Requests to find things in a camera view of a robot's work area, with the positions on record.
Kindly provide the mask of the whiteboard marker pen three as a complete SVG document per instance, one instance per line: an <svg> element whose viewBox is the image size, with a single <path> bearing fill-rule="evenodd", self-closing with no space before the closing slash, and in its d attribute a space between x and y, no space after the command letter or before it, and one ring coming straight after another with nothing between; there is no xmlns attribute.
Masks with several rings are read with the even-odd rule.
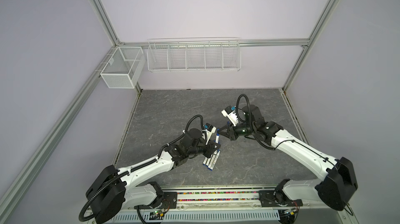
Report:
<svg viewBox="0 0 400 224"><path fill-rule="evenodd" d="M209 158L205 158L203 161L203 165L208 166L210 159Z"/></svg>

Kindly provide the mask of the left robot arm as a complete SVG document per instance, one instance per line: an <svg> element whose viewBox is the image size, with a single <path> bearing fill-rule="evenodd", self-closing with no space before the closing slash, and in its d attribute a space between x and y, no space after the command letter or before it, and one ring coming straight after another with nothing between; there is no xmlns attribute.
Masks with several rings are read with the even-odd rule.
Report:
<svg viewBox="0 0 400 224"><path fill-rule="evenodd" d="M196 118L200 119L200 129L190 128L190 123ZM164 192L158 183L151 182L150 179L182 166L199 155L211 158L220 148L219 143L210 139L216 131L215 126L204 123L201 115L195 115L182 134L163 145L157 155L119 169L113 165L107 166L87 190L87 202L82 207L78 220L86 222L94 219L98 224L103 224L126 205L159 206L164 199Z"/></svg>

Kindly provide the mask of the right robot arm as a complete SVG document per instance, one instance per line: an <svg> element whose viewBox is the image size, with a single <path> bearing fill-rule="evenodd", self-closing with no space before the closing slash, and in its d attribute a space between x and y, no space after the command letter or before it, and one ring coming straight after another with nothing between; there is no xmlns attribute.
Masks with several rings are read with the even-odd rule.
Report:
<svg viewBox="0 0 400 224"><path fill-rule="evenodd" d="M280 206L296 200L319 201L334 210L345 210L358 189L353 163L345 157L337 159L307 145L281 125L266 121L245 94L238 98L246 100L246 106L241 109L244 116L239 116L238 105L226 107L221 113L229 122L218 133L232 141L243 136L267 150L282 151L316 176L312 180L283 179L275 187L274 201Z"/></svg>

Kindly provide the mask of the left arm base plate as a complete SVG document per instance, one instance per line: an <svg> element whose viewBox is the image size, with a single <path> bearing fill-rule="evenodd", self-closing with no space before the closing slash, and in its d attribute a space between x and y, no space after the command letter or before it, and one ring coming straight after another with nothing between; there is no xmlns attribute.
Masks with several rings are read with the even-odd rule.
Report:
<svg viewBox="0 0 400 224"><path fill-rule="evenodd" d="M177 203L177 192L164 192L161 196L157 196L150 205L140 205L140 209L175 209Z"/></svg>

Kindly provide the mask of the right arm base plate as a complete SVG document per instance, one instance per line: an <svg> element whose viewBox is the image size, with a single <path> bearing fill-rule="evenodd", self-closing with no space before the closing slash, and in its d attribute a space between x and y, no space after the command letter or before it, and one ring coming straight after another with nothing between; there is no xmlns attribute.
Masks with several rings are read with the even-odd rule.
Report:
<svg viewBox="0 0 400 224"><path fill-rule="evenodd" d="M282 192L275 190L261 190L258 192L262 207L301 207L302 200L290 200Z"/></svg>

